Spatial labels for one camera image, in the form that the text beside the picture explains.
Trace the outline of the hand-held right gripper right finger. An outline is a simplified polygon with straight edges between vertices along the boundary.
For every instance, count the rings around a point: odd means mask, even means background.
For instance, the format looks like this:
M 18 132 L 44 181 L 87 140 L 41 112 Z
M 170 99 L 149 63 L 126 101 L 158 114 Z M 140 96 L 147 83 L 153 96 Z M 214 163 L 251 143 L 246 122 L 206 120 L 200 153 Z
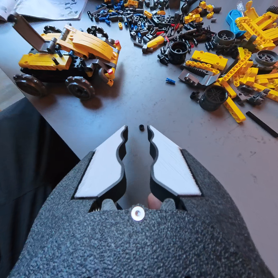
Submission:
M 151 166 L 152 188 L 156 197 L 201 196 L 193 174 L 182 154 L 181 148 L 163 135 L 152 125 L 147 126 L 150 142 L 150 155 L 153 158 Z

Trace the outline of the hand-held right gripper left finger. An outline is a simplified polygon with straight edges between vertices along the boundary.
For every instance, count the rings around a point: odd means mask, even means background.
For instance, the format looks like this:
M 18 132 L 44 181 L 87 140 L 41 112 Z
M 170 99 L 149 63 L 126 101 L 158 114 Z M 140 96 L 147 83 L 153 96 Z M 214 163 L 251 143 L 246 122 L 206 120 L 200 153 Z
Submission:
M 124 125 L 93 151 L 74 199 L 120 199 L 124 195 L 127 140 L 128 127 Z

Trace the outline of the yellow toy brick car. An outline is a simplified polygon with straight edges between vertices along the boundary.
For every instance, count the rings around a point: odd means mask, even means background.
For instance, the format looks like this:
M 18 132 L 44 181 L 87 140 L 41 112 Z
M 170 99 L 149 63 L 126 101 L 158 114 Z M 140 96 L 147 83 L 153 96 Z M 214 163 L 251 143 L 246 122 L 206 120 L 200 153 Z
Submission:
M 90 81 L 96 71 L 105 84 L 113 85 L 121 45 L 119 40 L 109 39 L 101 27 L 93 25 L 84 32 L 68 23 L 62 31 L 45 26 L 39 34 L 16 12 L 9 20 L 32 46 L 19 61 L 21 74 L 13 76 L 23 92 L 42 98 L 48 95 L 46 84 L 65 82 L 73 96 L 89 100 L 95 95 Z

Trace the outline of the person's right hand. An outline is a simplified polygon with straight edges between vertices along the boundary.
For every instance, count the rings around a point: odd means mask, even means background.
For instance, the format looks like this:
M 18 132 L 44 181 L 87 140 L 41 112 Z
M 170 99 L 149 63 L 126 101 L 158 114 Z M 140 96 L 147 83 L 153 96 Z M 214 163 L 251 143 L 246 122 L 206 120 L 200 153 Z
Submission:
M 151 210 L 160 210 L 162 202 L 156 198 L 152 193 L 148 195 L 148 208 Z

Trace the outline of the black spoked toy wheel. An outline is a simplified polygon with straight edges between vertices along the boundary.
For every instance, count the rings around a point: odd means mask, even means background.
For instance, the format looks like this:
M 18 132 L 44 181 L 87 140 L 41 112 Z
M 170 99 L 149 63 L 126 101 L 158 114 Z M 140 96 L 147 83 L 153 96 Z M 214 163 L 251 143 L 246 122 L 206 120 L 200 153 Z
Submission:
M 203 110 L 213 112 L 225 103 L 228 99 L 228 92 L 220 85 L 207 87 L 199 99 L 199 105 Z

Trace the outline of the grey curved panel piece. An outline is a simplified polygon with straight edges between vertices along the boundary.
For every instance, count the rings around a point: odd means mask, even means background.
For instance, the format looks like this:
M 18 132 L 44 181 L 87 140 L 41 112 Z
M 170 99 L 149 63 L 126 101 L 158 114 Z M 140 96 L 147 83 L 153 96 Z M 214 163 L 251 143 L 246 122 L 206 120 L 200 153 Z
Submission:
M 192 88 L 204 89 L 215 83 L 219 76 L 220 74 L 216 74 L 213 76 L 205 74 L 204 77 L 202 77 L 186 69 L 183 69 L 178 78 L 181 82 L 189 85 Z

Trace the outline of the black axle rod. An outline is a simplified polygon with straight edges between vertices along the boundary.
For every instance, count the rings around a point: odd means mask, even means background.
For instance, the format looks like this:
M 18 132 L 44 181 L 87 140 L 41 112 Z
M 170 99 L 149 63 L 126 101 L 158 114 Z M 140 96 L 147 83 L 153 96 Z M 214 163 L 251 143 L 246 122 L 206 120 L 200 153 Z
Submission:
M 268 134 L 270 134 L 274 138 L 278 138 L 278 133 L 269 127 L 266 123 L 264 123 L 261 119 L 255 116 L 252 112 L 247 111 L 245 113 L 252 121 L 258 124 L 262 129 L 264 129 Z

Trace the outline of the yellow holed beam piece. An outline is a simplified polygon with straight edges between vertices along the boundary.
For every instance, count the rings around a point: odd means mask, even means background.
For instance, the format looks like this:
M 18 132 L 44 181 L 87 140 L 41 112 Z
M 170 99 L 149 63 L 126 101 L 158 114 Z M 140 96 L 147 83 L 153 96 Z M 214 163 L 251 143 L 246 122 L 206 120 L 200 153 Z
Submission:
M 206 71 L 210 71 L 213 73 L 213 75 L 221 73 L 218 69 L 212 68 L 212 66 L 210 64 L 195 62 L 195 61 L 191 61 L 191 60 L 187 60 L 185 62 L 185 66 L 189 66 L 190 68 L 203 69 Z

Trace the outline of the yellow rectangular panel piece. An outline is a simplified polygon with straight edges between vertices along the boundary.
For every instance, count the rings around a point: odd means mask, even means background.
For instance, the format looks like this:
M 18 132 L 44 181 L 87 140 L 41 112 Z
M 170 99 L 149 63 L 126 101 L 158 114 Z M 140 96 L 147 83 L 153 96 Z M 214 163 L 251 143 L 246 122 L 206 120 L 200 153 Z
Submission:
M 212 68 L 218 69 L 220 71 L 224 70 L 227 65 L 228 59 L 223 56 L 218 56 L 213 53 L 195 50 L 192 59 L 203 62 L 205 64 L 210 64 Z

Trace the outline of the yellow curved panel piece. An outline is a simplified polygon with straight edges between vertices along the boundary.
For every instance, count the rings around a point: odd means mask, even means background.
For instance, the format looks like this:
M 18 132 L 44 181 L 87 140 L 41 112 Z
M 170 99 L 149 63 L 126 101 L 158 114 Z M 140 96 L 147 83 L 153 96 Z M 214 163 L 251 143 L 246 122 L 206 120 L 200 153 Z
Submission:
M 165 38 L 158 36 L 147 43 L 147 48 L 157 48 L 159 45 L 164 44 Z

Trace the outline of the grey wheel hub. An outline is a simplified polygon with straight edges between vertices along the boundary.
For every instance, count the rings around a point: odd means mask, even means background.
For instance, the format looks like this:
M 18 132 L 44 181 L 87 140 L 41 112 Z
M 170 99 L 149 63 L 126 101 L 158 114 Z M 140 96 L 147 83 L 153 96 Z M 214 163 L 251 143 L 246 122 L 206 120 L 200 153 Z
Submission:
M 213 37 L 216 47 L 228 47 L 235 44 L 235 33 L 230 30 L 221 30 Z
M 278 55 L 271 50 L 260 50 L 253 53 L 250 60 L 253 61 L 252 67 L 258 68 L 260 71 L 272 71 L 278 61 Z

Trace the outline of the pile of small brick parts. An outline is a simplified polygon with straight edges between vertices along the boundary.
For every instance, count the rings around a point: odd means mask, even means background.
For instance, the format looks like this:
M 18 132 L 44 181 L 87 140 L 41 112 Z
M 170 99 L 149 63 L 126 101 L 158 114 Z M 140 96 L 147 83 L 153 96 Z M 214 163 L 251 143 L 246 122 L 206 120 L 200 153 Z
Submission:
M 188 53 L 199 43 L 205 43 L 207 50 L 213 50 L 212 38 L 215 32 L 210 26 L 203 26 L 203 19 L 216 22 L 214 15 L 222 7 L 206 1 L 103 1 L 96 10 L 87 11 L 92 22 L 118 23 L 119 29 L 127 29 L 133 44 L 143 53 L 152 53 L 160 47 L 158 59 L 168 65 L 170 46 L 176 41 L 185 42 Z M 165 38 L 157 48 L 147 48 L 147 43 L 158 36 Z

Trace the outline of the heap of yellow brick beams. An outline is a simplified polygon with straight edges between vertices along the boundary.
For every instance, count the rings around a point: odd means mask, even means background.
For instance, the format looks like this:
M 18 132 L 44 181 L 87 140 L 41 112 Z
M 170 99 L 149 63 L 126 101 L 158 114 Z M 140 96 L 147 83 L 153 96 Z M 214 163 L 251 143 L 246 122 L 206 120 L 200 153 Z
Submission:
M 237 5 L 237 10 L 242 16 L 235 20 L 240 30 L 246 33 L 239 45 L 237 61 L 232 64 L 216 85 L 221 85 L 228 92 L 228 99 L 224 106 L 230 114 L 241 123 L 246 117 L 235 104 L 248 102 L 253 106 L 260 105 L 265 98 L 277 102 L 277 63 L 272 71 L 260 71 L 252 67 L 253 61 L 250 57 L 260 50 L 271 50 L 277 46 L 277 6 L 270 6 L 266 12 L 259 16 L 252 1 L 242 2 Z

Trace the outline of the blue brick separator tool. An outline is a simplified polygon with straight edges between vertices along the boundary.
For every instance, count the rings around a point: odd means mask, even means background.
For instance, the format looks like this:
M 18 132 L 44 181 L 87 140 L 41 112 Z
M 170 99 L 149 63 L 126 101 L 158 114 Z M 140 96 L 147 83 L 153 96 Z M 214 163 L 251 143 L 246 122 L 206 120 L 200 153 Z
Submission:
M 233 9 L 229 11 L 226 17 L 226 22 L 230 26 L 231 32 L 235 34 L 235 38 L 239 38 L 246 33 L 245 30 L 240 30 L 235 22 L 235 20 L 241 16 L 242 14 L 240 11 L 238 11 L 237 9 Z

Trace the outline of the white instruction booklet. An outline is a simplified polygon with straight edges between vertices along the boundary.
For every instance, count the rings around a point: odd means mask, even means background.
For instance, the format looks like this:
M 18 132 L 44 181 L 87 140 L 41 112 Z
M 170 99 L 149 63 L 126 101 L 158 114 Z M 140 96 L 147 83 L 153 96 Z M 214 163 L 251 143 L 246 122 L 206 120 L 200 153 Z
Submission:
M 7 21 L 16 12 L 45 20 L 80 20 L 87 0 L 1 0 L 0 20 Z

